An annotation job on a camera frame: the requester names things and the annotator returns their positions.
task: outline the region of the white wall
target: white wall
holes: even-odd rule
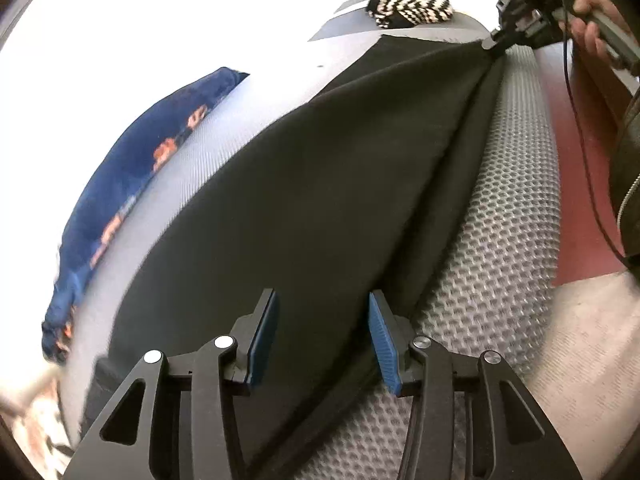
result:
[[[343,1],[33,1],[0,52],[0,402],[20,405],[51,373],[39,325],[58,243],[114,140],[180,86],[304,43]],[[496,25],[495,0],[451,1]]]

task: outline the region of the blue gripper pad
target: blue gripper pad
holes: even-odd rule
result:
[[[267,301],[267,306],[264,309],[254,340],[248,351],[246,384],[249,386],[257,386],[262,380],[269,360],[271,343],[275,338],[278,325],[278,313],[280,311],[278,296],[273,289],[267,289],[263,292],[263,296],[267,294],[268,298],[260,298],[260,302]]]
[[[369,293],[369,333],[376,350],[382,379],[389,391],[398,396],[402,388],[398,351],[373,292]]]

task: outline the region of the silver screw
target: silver screw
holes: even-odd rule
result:
[[[162,359],[162,352],[159,350],[149,350],[149,352],[145,354],[145,363],[150,365],[157,363],[160,359]]]
[[[218,348],[229,348],[234,343],[234,339],[229,335],[221,335],[213,342]]]
[[[484,360],[487,361],[491,365],[497,365],[502,358],[498,352],[494,352],[493,350],[489,350],[486,354],[484,354]]]
[[[419,335],[414,337],[414,346],[417,348],[429,348],[431,346],[431,339],[425,335]]]

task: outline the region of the human hand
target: human hand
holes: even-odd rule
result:
[[[593,10],[600,10],[608,18],[611,19],[617,26],[619,26],[630,37],[634,38],[631,33],[631,29],[627,25],[625,19],[620,14],[618,8],[613,4],[611,0],[575,0],[574,12],[576,14],[587,14]],[[597,23],[584,22],[580,17],[573,18],[570,22],[570,32],[574,41],[586,50],[592,56],[597,56],[607,64],[611,64],[611,58],[607,53],[607,46],[603,40],[600,39],[600,29]]]

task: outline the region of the navy blue garment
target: navy blue garment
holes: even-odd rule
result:
[[[75,308],[95,266],[146,185],[247,75],[222,67],[158,101],[124,131],[95,170],[62,235],[60,272],[42,323],[47,359],[65,362]]]

